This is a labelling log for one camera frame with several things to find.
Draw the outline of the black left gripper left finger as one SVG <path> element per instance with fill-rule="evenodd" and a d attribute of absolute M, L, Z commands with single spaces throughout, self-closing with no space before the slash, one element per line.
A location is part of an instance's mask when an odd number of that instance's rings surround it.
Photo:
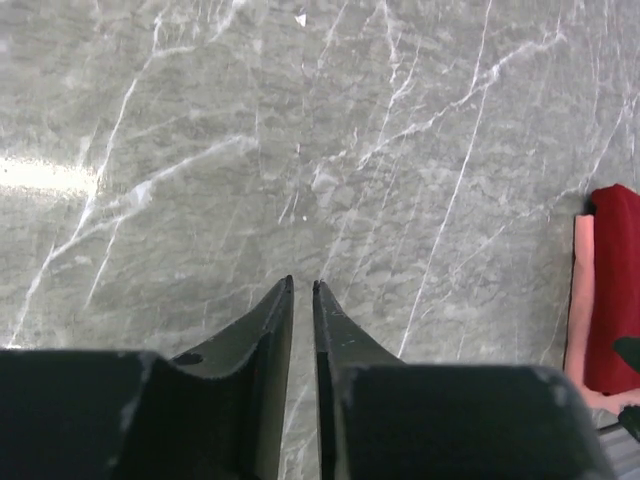
<path fill-rule="evenodd" d="M 294 285 L 167 359 L 134 350 L 5 350 L 5 479 L 274 479 Z"/>

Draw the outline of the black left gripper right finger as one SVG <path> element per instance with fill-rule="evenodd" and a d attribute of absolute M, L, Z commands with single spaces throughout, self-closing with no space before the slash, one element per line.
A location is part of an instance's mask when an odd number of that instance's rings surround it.
<path fill-rule="evenodd" d="M 611 479 L 578 392 L 540 366 L 407 364 L 313 287 L 325 479 Z"/>

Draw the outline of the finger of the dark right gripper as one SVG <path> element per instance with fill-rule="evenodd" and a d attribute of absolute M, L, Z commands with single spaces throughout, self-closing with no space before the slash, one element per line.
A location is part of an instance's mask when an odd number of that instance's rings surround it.
<path fill-rule="evenodd" d="M 634 372 L 640 372 L 639 337 L 621 337 L 614 342 L 613 348 Z"/>

